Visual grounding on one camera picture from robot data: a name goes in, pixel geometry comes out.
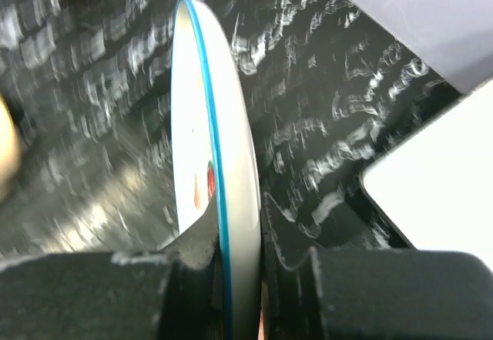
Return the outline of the white watermelon pattern plate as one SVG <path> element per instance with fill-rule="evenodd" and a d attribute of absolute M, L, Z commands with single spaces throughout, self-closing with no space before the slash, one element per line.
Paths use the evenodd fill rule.
<path fill-rule="evenodd" d="M 179 230 L 216 203 L 223 336 L 255 339 L 260 321 L 260 186 L 243 91 L 223 28 L 200 0 L 178 0 L 171 87 Z"/>

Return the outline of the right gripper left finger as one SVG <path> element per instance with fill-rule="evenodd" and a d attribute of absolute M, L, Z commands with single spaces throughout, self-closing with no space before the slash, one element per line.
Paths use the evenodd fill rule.
<path fill-rule="evenodd" d="M 1 261 L 3 339 L 220 339 L 217 206 L 162 251 Z"/>

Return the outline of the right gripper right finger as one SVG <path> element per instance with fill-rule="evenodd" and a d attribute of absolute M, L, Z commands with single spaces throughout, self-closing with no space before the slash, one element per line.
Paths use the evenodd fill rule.
<path fill-rule="evenodd" d="M 268 339 L 490 339 L 492 273 L 461 252 L 325 248 L 262 197 Z"/>

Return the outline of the orange bird plate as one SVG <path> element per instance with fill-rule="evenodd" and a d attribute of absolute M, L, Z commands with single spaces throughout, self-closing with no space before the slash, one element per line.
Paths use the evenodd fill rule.
<path fill-rule="evenodd" d="M 19 170 L 22 151 L 18 131 L 3 97 L 0 114 L 0 198 L 4 200 Z"/>

